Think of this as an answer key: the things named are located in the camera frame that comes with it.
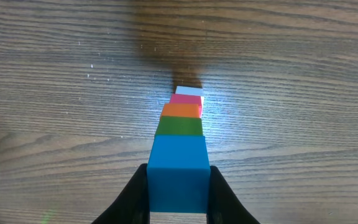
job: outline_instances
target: wooden surface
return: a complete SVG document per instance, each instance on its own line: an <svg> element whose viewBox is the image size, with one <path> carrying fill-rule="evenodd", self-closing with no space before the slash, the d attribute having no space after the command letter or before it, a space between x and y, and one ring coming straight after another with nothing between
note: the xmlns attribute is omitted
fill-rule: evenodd
<svg viewBox="0 0 358 224"><path fill-rule="evenodd" d="M0 0L0 224L94 220L176 84L261 223L358 224L358 0Z"/></svg>

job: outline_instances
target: orange block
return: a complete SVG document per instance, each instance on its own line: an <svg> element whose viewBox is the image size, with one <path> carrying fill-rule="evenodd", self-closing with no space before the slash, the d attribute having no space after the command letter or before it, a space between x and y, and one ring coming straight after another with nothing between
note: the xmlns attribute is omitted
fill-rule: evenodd
<svg viewBox="0 0 358 224"><path fill-rule="evenodd" d="M186 118L200 118L198 104L166 103L161 116L179 116Z"/></svg>

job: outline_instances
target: green block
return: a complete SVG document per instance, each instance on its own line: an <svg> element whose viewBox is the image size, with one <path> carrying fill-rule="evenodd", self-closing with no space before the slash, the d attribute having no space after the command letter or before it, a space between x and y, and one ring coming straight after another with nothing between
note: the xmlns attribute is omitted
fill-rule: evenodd
<svg viewBox="0 0 358 224"><path fill-rule="evenodd" d="M203 135L201 118L162 116L155 134Z"/></svg>

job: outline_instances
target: blue block front face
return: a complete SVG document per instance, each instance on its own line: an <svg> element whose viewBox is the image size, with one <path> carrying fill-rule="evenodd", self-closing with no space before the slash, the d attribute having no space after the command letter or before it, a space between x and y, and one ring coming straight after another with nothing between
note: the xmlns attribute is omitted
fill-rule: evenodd
<svg viewBox="0 0 358 224"><path fill-rule="evenodd" d="M210 174L204 136L155 136L147 165L150 211L206 213Z"/></svg>

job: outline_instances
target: toy block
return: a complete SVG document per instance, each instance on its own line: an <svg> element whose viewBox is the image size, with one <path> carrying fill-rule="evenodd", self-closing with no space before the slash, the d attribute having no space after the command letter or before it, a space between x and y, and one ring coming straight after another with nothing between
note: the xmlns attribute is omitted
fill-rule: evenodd
<svg viewBox="0 0 358 224"><path fill-rule="evenodd" d="M197 104L166 103L161 116L179 116L186 118L200 118Z"/></svg>
<svg viewBox="0 0 358 224"><path fill-rule="evenodd" d="M201 118L162 116L155 134L202 136L203 125Z"/></svg>
<svg viewBox="0 0 358 224"><path fill-rule="evenodd" d="M210 173L204 136L155 136L147 165L150 211L206 213Z"/></svg>
<svg viewBox="0 0 358 224"><path fill-rule="evenodd" d="M198 105L198 112L201 115L203 114L203 104L201 102L200 96L191 96L191 95L182 95L182 94L172 94L171 100L169 103L191 103Z"/></svg>
<svg viewBox="0 0 358 224"><path fill-rule="evenodd" d="M200 96L201 104L204 105L204 90L202 88L194 88L187 86L177 86L176 94Z"/></svg>

